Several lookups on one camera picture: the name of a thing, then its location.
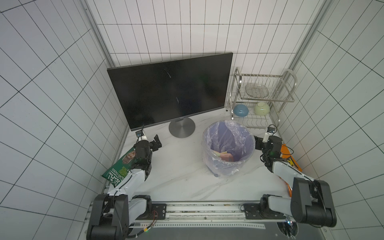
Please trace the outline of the small pink sticky note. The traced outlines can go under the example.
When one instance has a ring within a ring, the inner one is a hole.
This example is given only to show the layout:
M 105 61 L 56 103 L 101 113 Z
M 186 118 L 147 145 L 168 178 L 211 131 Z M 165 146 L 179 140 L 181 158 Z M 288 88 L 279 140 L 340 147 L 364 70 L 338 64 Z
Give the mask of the small pink sticky note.
M 235 161 L 235 158 L 234 158 L 234 151 L 230 150 L 230 151 L 225 151 L 225 152 L 217 152 L 217 151 L 214 151 L 214 154 L 221 158 L 222 161 L 225 161 L 225 162 L 234 162 Z

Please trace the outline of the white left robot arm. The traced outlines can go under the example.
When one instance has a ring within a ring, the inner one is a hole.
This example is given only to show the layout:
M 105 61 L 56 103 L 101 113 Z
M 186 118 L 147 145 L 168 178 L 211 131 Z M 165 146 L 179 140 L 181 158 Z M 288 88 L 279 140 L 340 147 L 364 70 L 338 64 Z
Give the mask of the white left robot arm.
M 137 141 L 103 177 L 112 185 L 106 194 L 96 196 L 86 233 L 87 240 L 136 239 L 160 218 L 151 197 L 135 192 L 152 170 L 153 152 L 162 147 L 159 136 L 148 141 L 143 131 Z

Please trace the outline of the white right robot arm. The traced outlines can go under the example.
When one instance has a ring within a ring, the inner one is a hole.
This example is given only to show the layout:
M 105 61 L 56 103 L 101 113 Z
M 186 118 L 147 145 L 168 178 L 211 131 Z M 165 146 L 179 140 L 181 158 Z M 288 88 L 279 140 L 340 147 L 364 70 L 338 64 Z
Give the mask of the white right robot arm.
M 261 160 L 267 169 L 280 177 L 292 189 L 290 198 L 263 195 L 260 212 L 280 213 L 296 222 L 316 227 L 335 227 L 337 215 L 330 185 L 315 180 L 285 161 L 281 155 L 282 139 L 270 136 L 267 139 L 255 137 L 255 149 L 262 151 Z

